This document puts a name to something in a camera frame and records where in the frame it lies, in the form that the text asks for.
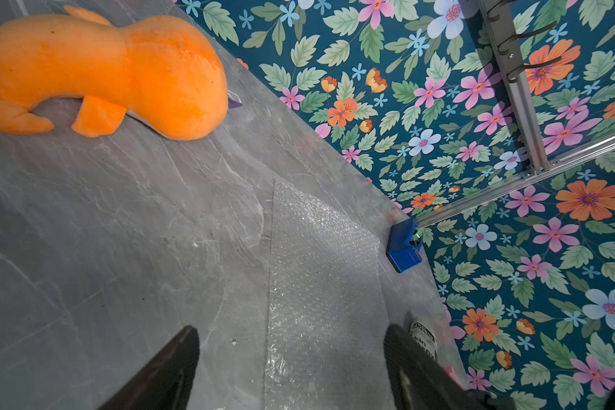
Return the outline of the clear bubble wrap sheet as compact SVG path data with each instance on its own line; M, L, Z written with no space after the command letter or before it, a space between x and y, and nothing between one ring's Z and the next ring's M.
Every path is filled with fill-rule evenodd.
M379 241L283 183L272 222L265 407L390 408Z

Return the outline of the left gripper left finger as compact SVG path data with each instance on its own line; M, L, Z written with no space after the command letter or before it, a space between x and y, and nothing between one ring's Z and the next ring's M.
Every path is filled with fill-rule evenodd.
M102 409L186 409L200 358L197 329L185 326Z

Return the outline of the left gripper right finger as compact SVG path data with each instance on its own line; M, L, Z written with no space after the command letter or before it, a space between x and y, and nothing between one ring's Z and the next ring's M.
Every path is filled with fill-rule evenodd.
M426 351L392 324L384 336L384 358L397 409L483 409Z

